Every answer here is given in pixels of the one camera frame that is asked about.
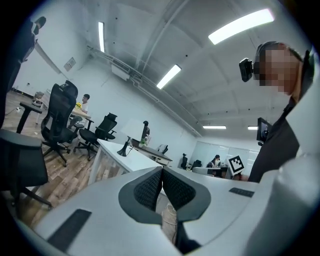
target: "black camera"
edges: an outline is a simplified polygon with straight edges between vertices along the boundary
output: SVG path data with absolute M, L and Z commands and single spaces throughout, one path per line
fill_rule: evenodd
M 250 78 L 252 78 L 252 74 L 254 72 L 252 60 L 248 58 L 244 58 L 243 60 L 240 61 L 239 68 L 241 72 L 242 81 L 248 82 Z

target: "person in white shirt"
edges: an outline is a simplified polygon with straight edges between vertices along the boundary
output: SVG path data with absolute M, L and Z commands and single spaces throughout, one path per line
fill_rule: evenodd
M 89 104 L 88 104 L 88 100 L 90 99 L 90 95 L 89 94 L 85 94 L 83 95 L 82 98 L 82 106 L 81 106 L 81 111 L 84 113 L 88 113 L 88 109 L 89 109 Z M 70 121 L 70 124 L 68 126 L 68 129 L 71 129 L 72 126 L 74 126 L 76 124 L 76 122 L 80 122 L 82 121 L 82 117 L 80 116 L 74 116 L 74 118 Z

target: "neck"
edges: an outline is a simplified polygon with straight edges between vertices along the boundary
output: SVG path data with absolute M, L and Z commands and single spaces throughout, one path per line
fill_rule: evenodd
M 300 97 L 300 91 L 301 91 L 301 85 L 302 85 L 302 67 L 303 67 L 303 63 L 299 62 L 298 74 L 296 77 L 296 82 L 295 82 L 293 92 L 291 94 L 291 97 L 293 98 L 295 103 L 298 103 L 299 97 Z

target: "flower bouquet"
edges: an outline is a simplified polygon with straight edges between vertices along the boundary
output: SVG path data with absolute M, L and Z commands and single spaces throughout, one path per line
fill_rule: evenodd
M 77 103 L 75 104 L 75 108 L 76 108 L 76 109 L 81 109 L 81 107 L 82 107 L 82 104 L 81 104 L 80 102 L 77 102 Z

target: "black rectangular strip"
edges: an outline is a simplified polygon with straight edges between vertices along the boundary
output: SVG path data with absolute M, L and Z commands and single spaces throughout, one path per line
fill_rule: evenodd
M 90 215 L 90 211 L 83 209 L 75 210 L 52 236 L 49 237 L 48 243 L 65 253 Z
M 240 196 L 248 197 L 248 198 L 252 198 L 252 196 L 255 193 L 253 191 L 245 190 L 245 189 L 241 189 L 241 188 L 237 188 L 237 187 L 231 188 L 229 190 L 229 192 L 235 193 L 235 194 L 240 195 Z

